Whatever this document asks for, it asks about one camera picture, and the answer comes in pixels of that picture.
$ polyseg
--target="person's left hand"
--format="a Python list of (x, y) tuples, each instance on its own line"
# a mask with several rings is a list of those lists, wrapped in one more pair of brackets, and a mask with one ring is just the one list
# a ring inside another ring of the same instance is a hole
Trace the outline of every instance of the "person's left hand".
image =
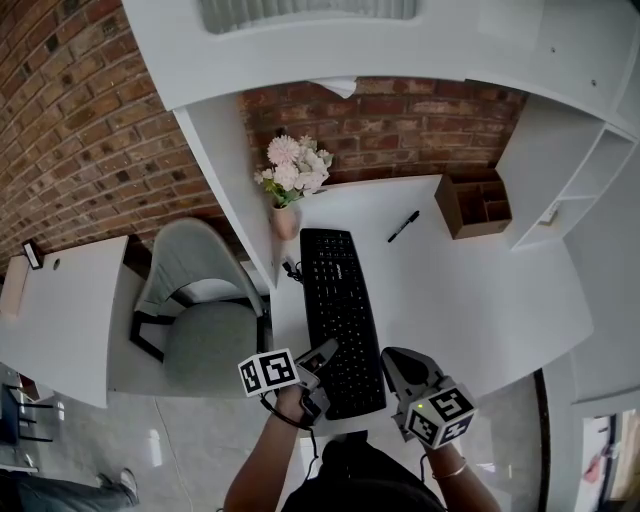
[(304, 416), (304, 410), (300, 405), (302, 388), (297, 385), (287, 386), (278, 390), (276, 410), (293, 421), (300, 421)]

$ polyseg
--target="pen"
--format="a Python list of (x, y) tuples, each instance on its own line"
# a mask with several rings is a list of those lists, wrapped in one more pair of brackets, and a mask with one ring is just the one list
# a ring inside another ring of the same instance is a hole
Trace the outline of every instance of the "pen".
[(393, 242), (393, 239), (394, 239), (395, 237), (397, 237), (397, 236), (400, 234), (400, 231), (402, 231), (404, 228), (406, 228), (406, 227), (407, 227), (407, 225), (408, 225), (410, 222), (413, 222), (414, 220), (416, 220), (416, 219), (418, 218), (418, 215), (420, 215), (420, 211), (419, 211), (419, 210), (416, 210), (415, 212), (413, 212), (413, 213), (411, 214), (411, 217), (409, 217), (409, 218), (405, 221), (405, 223), (404, 223), (402, 226), (400, 226), (400, 229), (398, 229), (398, 231), (396, 231), (393, 235), (391, 235), (391, 238), (389, 238), (389, 240), (387, 240), (387, 243), (389, 243), (389, 244), (390, 244), (391, 242)]

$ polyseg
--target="desk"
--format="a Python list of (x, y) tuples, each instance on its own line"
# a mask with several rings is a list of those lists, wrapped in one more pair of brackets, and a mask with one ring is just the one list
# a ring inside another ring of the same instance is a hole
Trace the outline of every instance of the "desk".
[(106, 407), (114, 303), (130, 304), (130, 322), (135, 300), (135, 292), (127, 298), (119, 292), (119, 281), (137, 277), (122, 265), (127, 241), (48, 254), (43, 268), (30, 269), (18, 318), (0, 317), (0, 361), (55, 391)]
[[(330, 187), (298, 203), (302, 227), (351, 231), (380, 349), (433, 357), (480, 397), (544, 366), (593, 331), (580, 280), (562, 240), (510, 251), (503, 235), (452, 240), (433, 195), (439, 176)], [(387, 239), (413, 213), (420, 217)], [(300, 259), (296, 238), (282, 255)], [(304, 294), (280, 269), (271, 295), (275, 348), (309, 349)], [(317, 434), (390, 421), (387, 409), (318, 425)]]

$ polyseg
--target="bracelet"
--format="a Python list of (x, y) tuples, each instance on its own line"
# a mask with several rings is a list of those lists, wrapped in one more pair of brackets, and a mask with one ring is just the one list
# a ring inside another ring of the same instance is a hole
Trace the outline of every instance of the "bracelet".
[(449, 475), (445, 475), (445, 476), (436, 476), (435, 473), (431, 473), (431, 476), (433, 477), (434, 480), (446, 480), (447, 478), (458, 476), (460, 473), (462, 473), (467, 468), (467, 459), (462, 457), (462, 460), (464, 461), (464, 464), (460, 467), (460, 469), (454, 471), (453, 473), (451, 473)]

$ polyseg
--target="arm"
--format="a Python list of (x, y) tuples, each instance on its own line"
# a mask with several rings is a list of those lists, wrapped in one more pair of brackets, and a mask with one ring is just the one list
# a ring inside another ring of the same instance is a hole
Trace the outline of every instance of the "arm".
[(500, 512), (495, 498), (469, 467), (456, 476), (442, 478), (455, 473), (465, 464), (452, 444), (438, 450), (426, 448), (426, 451), (450, 512)]
[[(294, 421), (302, 419), (301, 389), (280, 390), (276, 409)], [(267, 420), (253, 452), (236, 475), (224, 501), (225, 512), (273, 512), (287, 476), (298, 429), (275, 416)]]

